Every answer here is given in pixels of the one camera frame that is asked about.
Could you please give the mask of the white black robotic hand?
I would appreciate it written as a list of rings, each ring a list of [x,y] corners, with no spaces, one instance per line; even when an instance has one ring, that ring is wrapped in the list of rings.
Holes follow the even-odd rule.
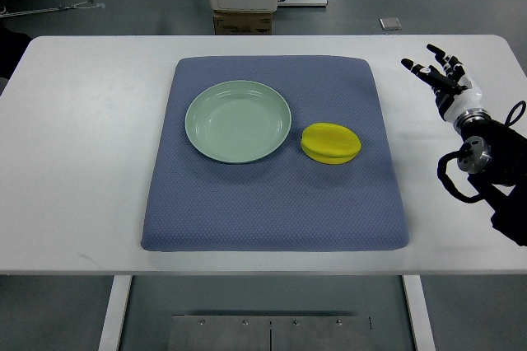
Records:
[[[481,106],[483,94],[473,74],[443,49],[433,44],[428,44],[427,49],[434,54],[441,69],[422,66],[409,58],[403,58],[401,64],[431,88],[440,117],[451,123],[458,134],[462,134],[464,123],[470,118],[489,119],[490,115]]]

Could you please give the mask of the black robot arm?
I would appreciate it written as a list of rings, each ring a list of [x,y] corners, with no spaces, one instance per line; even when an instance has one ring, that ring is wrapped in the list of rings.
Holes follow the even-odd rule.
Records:
[[[526,137],[511,126],[526,111],[526,102],[513,106],[504,123],[483,109],[464,112],[454,122],[464,143],[459,150],[440,158],[437,177],[447,192],[467,204],[486,201],[494,210],[492,227],[519,246],[526,245]],[[447,174],[455,160],[477,190],[462,194]]]

